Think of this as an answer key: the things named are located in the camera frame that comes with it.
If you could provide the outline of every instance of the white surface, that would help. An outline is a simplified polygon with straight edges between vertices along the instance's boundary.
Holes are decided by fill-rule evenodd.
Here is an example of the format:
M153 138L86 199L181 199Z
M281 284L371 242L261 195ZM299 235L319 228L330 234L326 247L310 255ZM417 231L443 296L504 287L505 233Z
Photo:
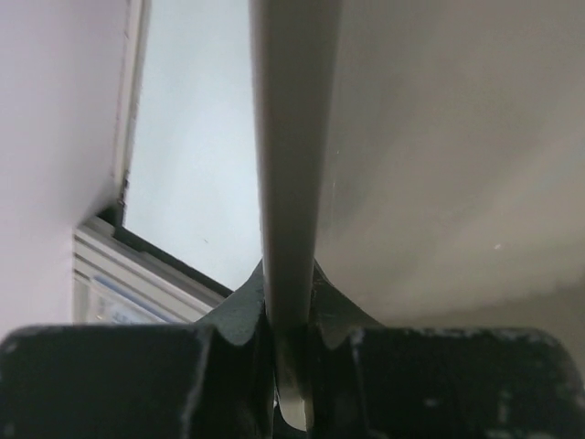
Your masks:
M317 252L329 278L388 323L579 284L585 3L345 5Z
M242 0L153 2L124 226L229 288L261 258Z
M72 228L112 196L126 2L0 2L0 337L71 319Z

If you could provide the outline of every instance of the white wall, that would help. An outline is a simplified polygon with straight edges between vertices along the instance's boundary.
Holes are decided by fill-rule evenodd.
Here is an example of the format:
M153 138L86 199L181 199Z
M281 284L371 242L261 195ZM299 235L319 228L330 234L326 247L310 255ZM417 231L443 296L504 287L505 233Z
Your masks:
M0 2L0 337L71 317L72 228L112 195L127 2Z
M229 288L261 258L243 0L153 2L124 225Z

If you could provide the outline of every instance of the black plastic part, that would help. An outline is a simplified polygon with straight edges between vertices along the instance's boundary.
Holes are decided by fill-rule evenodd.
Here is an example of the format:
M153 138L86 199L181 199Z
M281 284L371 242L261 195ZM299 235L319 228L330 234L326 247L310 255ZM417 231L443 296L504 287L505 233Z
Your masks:
M545 333L384 328L319 273L312 311L314 439L585 438L580 375Z
M261 268L194 325L31 327L0 346L0 437L582 439L552 337L384 328L315 272L309 433L273 412Z
M16 331L0 347L0 437L270 437L272 346L256 284L226 301L241 310L226 325Z

